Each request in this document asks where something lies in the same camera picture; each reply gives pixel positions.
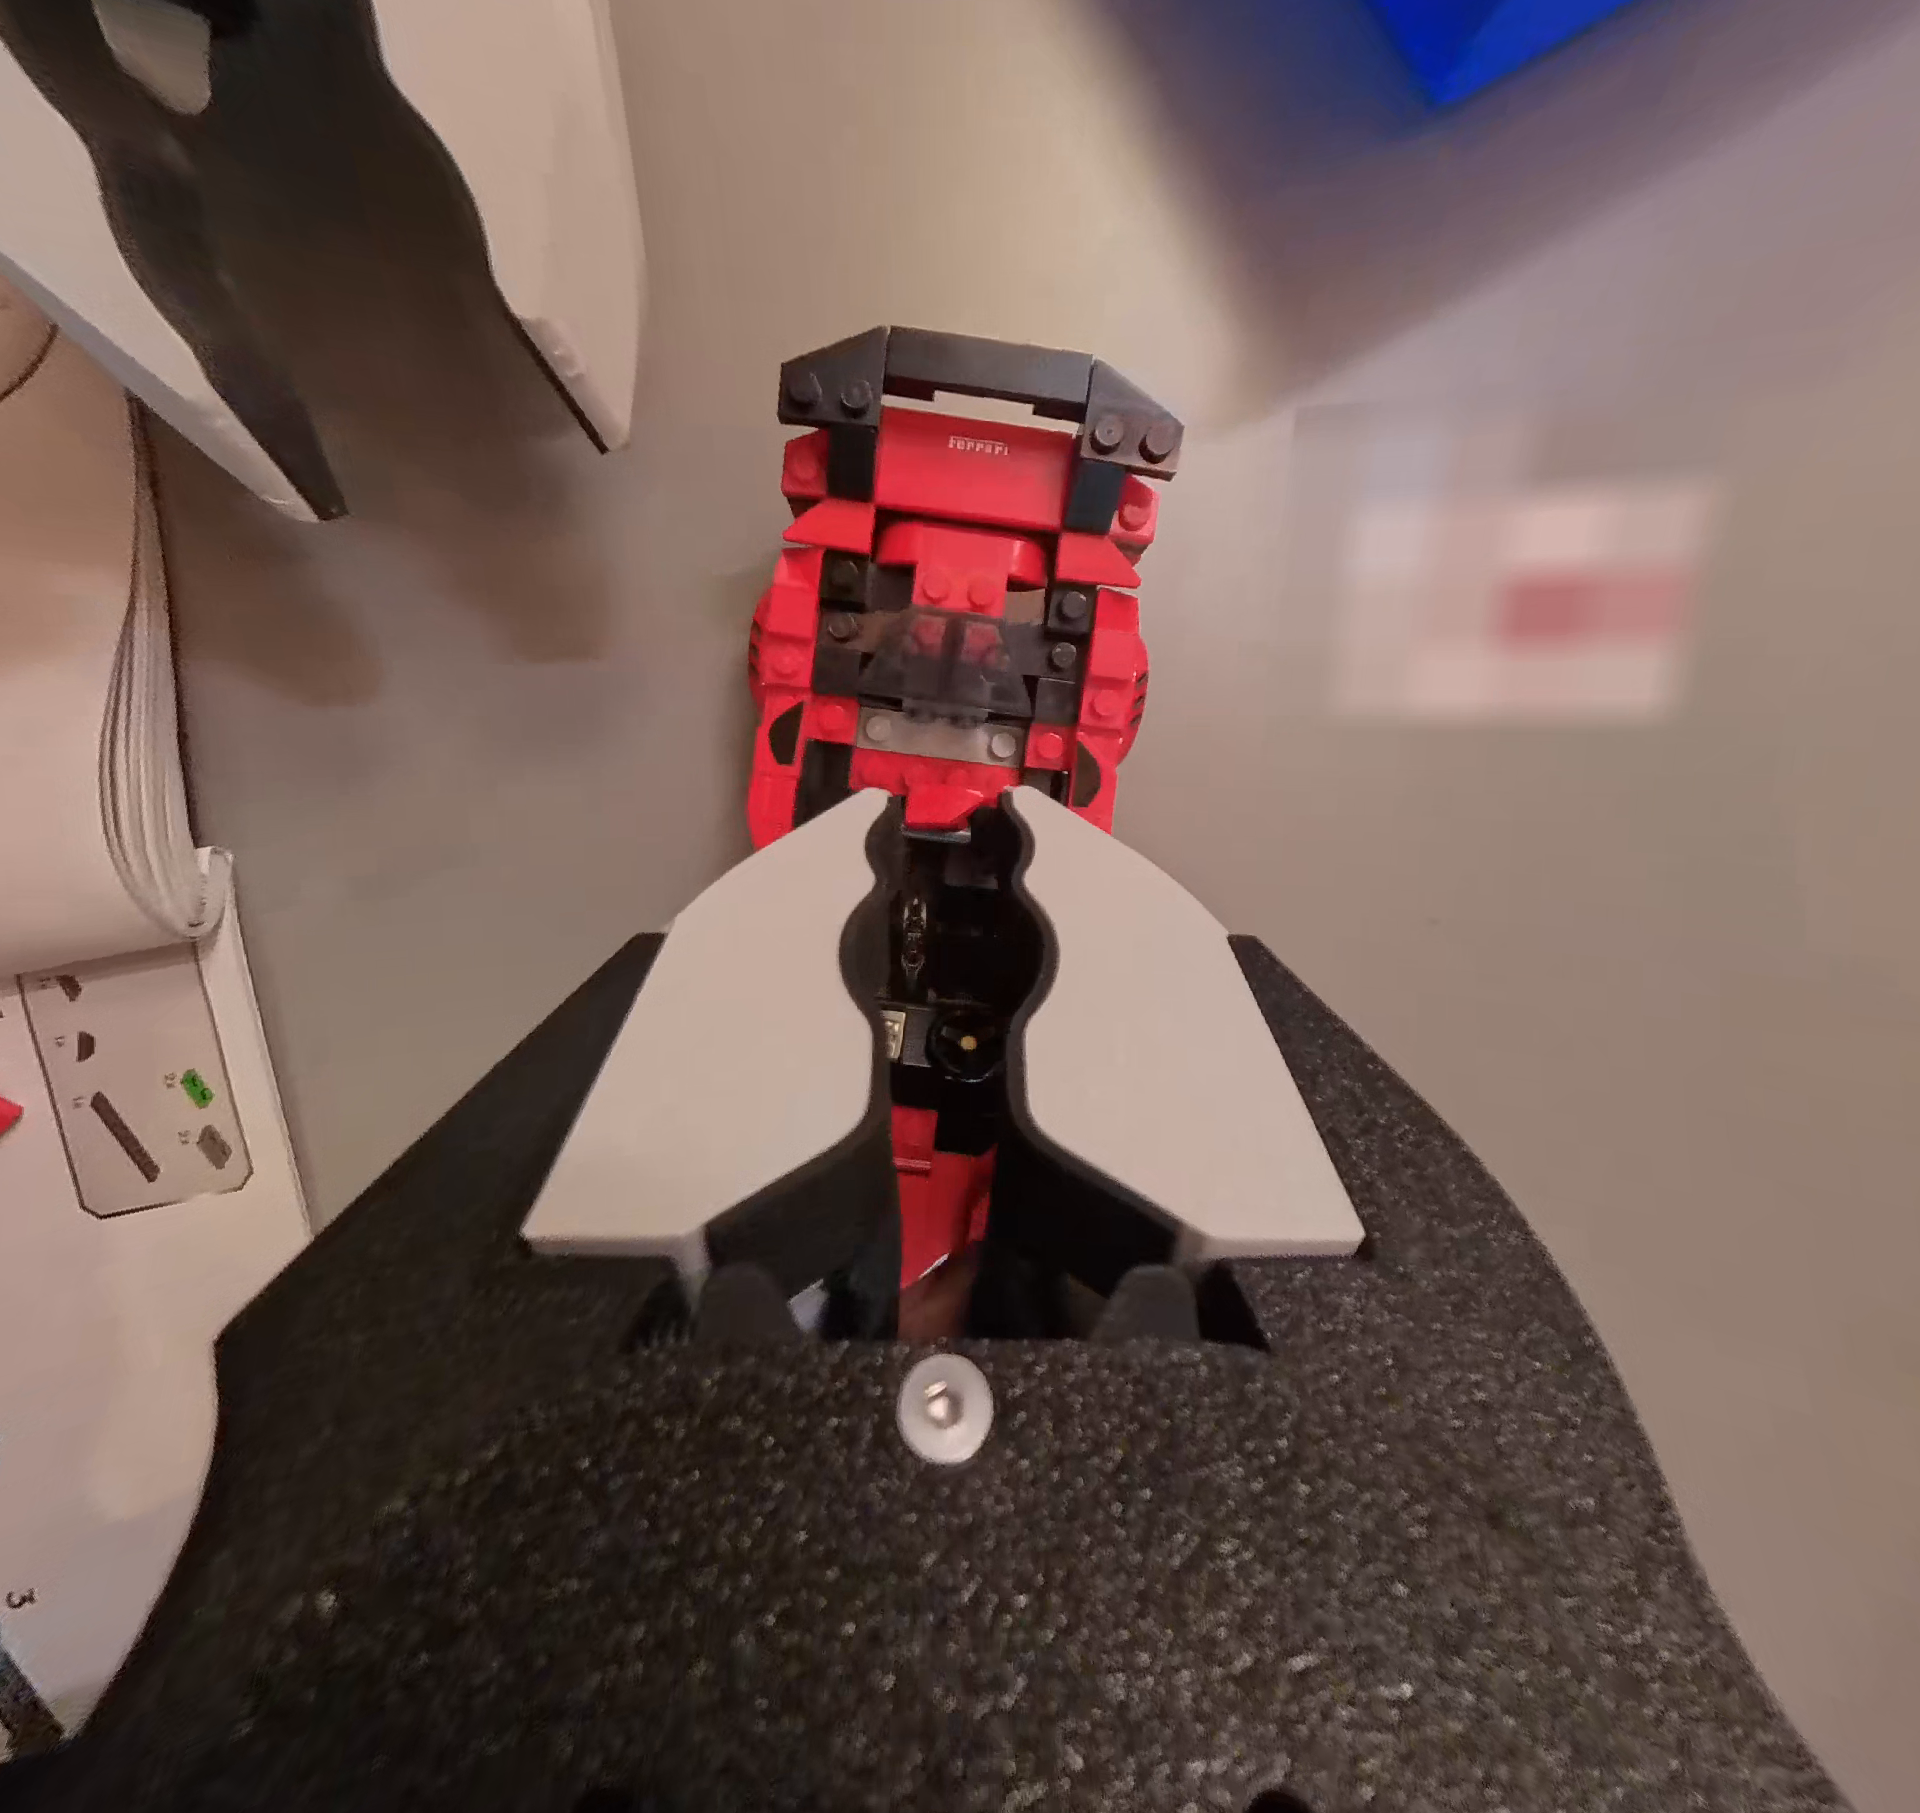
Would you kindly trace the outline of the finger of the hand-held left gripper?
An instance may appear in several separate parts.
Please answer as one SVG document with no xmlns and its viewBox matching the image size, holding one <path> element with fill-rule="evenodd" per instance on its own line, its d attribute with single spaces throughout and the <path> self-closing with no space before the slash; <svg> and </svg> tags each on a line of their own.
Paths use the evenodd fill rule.
<svg viewBox="0 0 1920 1813">
<path fill-rule="evenodd" d="M 326 214 L 413 185 L 600 451 L 629 444 L 645 308 L 611 0 L 256 0 L 236 128 Z"/>
<path fill-rule="evenodd" d="M 254 0 L 2 0 L 5 275 L 276 510 L 346 510 L 207 224 L 198 133 Z"/>
</svg>

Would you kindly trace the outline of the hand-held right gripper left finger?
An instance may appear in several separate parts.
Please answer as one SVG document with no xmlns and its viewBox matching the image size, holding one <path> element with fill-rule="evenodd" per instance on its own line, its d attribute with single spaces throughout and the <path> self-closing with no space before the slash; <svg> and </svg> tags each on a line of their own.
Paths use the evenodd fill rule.
<svg viewBox="0 0 1920 1813">
<path fill-rule="evenodd" d="M 692 1287 L 733 1264 L 785 1294 L 889 1250 L 889 1094 L 862 983 L 886 928 L 861 792 L 670 922 L 523 1237 L 643 1256 Z"/>
</svg>

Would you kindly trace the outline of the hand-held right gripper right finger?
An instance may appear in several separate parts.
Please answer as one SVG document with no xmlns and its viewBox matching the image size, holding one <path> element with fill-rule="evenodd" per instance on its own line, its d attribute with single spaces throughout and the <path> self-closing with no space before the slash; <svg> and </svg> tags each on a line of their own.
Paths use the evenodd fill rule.
<svg viewBox="0 0 1920 1813">
<path fill-rule="evenodd" d="M 1006 1043 L 996 1237 L 1065 1271 L 1356 1254 L 1227 928 L 1065 804 L 1021 788 L 1004 810 L 1042 964 Z"/>
</svg>

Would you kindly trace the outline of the red lego car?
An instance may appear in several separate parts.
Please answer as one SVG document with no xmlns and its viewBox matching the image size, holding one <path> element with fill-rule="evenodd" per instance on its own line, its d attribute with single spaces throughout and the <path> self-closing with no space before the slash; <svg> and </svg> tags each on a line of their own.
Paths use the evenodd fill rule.
<svg viewBox="0 0 1920 1813">
<path fill-rule="evenodd" d="M 911 1287 L 979 1240 L 1032 978 L 989 824 L 1111 830 L 1147 707 L 1138 557 L 1183 423 L 1087 353 L 876 328 L 784 363 L 791 522 L 749 626 L 748 830 L 903 802 L 880 990 Z"/>
</svg>

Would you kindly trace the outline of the lego instruction booklet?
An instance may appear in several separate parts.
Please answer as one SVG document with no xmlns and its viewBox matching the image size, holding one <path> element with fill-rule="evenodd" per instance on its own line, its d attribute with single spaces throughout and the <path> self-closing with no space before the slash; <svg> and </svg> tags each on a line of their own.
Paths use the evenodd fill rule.
<svg viewBox="0 0 1920 1813">
<path fill-rule="evenodd" d="M 167 1585 L 214 1349 L 310 1218 L 223 848 L 190 822 L 139 408 L 5 287 L 5 1764 Z"/>
</svg>

